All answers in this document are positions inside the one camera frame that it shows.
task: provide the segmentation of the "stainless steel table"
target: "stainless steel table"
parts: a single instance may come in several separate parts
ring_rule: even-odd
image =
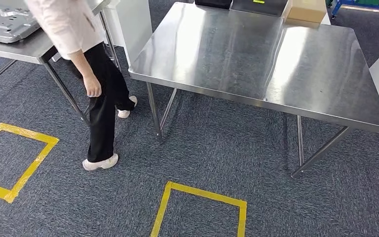
[[[93,9],[93,13],[95,15],[100,14],[101,22],[107,33],[107,41],[109,43],[114,58],[114,62],[116,66],[119,68],[119,63],[115,55],[112,38],[107,28],[106,19],[102,11],[102,9],[105,8],[110,2],[111,0],[88,0],[89,5]],[[21,6],[25,6],[22,0],[16,0],[14,2],[11,2],[11,4],[17,4],[16,6],[18,6],[18,4]],[[51,59],[51,57],[53,57],[56,53],[57,49],[54,47],[49,37],[42,29],[37,30],[36,32],[28,36],[26,39],[19,42],[10,44],[0,43],[0,57],[12,59],[6,66],[0,69],[0,75],[18,60],[35,64],[43,64],[52,76],[52,78],[54,79],[54,81],[60,87],[63,94],[69,100],[73,108],[80,114],[81,118],[89,125],[89,120],[86,117],[85,113],[79,108],[78,104],[74,100],[69,90],[66,88],[62,80],[57,75],[56,71],[48,62]]]
[[[352,29],[176,3],[129,69],[147,82],[156,134],[177,89],[297,115],[297,176],[354,128],[379,133],[379,95]],[[152,83],[175,88],[159,122]],[[304,160],[302,117],[344,128]]]

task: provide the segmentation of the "blue shelf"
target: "blue shelf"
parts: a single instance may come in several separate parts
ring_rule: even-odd
[[[379,5],[377,5],[377,6],[376,5],[365,5],[365,4],[355,3],[352,0],[337,0],[337,4],[336,4],[335,8],[332,10],[332,17],[336,16],[336,13],[338,12],[338,10],[342,6],[342,4],[379,9]]]

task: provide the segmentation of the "shoe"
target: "shoe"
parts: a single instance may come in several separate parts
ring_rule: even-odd
[[[136,96],[130,96],[129,97],[131,101],[134,102],[134,107],[136,107],[137,105],[137,97]],[[122,119],[126,119],[128,118],[128,116],[130,115],[130,111],[129,110],[118,110],[118,117],[119,118],[122,118]]]
[[[108,169],[113,167],[115,164],[117,164],[118,161],[118,155],[114,153],[114,155],[106,160],[100,161],[100,162],[89,162],[88,159],[82,161],[83,168],[90,171],[95,170],[97,168],[103,168]]]

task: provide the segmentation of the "hand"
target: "hand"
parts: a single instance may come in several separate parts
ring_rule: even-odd
[[[101,84],[94,74],[83,77],[83,83],[85,84],[88,97],[99,97],[101,95]]]

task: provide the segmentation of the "floor marking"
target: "floor marking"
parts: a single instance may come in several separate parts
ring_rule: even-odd
[[[14,199],[18,196],[18,193],[20,192],[22,187],[24,187],[25,183],[37,169],[37,167],[41,164],[41,162],[48,155],[51,149],[57,144],[57,142],[59,142],[59,139],[5,123],[0,123],[0,132],[1,131],[11,132],[17,135],[21,135],[24,137],[47,143],[47,145],[43,148],[43,150],[36,157],[33,163],[31,163],[30,166],[25,170],[25,172],[21,175],[21,177],[18,179],[18,181],[16,182],[14,187],[12,187],[11,190],[0,187],[0,198],[9,203],[12,203]]]
[[[201,196],[204,198],[216,200],[216,201],[221,201],[221,202],[231,204],[234,206],[238,206],[239,207],[239,225],[237,228],[237,237],[245,236],[247,202],[168,181],[168,183],[166,183],[166,186],[165,186],[165,191],[163,192],[159,210],[157,211],[151,237],[157,237],[159,235],[160,225],[162,225],[163,216],[165,215],[166,206],[168,205],[168,200],[169,200],[169,196],[171,195],[172,189],[181,191],[184,193],[193,194],[196,196]]]
[[[352,10],[359,10],[359,11],[379,12],[378,9],[373,9],[371,7],[366,8],[366,7],[360,7],[360,6],[342,5],[341,8],[352,9]]]

